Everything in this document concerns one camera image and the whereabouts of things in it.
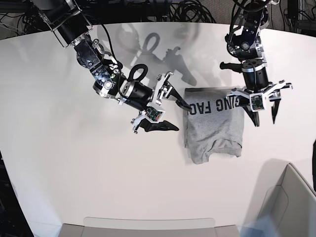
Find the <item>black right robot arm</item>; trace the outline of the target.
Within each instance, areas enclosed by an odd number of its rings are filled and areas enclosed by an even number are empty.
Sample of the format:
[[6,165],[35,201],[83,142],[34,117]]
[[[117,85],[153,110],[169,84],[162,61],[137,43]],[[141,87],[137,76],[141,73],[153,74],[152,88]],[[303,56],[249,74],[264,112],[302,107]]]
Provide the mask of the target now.
[[65,42],[64,48],[69,45],[74,47],[77,62],[95,79],[93,88],[96,93],[138,110],[138,117],[131,121],[134,133],[139,128],[146,132],[178,131],[177,126],[162,119],[165,114],[162,100],[173,96],[181,109],[189,112],[191,107],[169,82],[172,72],[159,75],[153,88],[142,84],[148,72],[145,64],[133,66],[125,77],[121,71],[123,65],[116,59],[114,51],[106,51],[99,39],[91,38],[89,31],[93,26],[76,1],[35,0],[33,4],[59,43]]

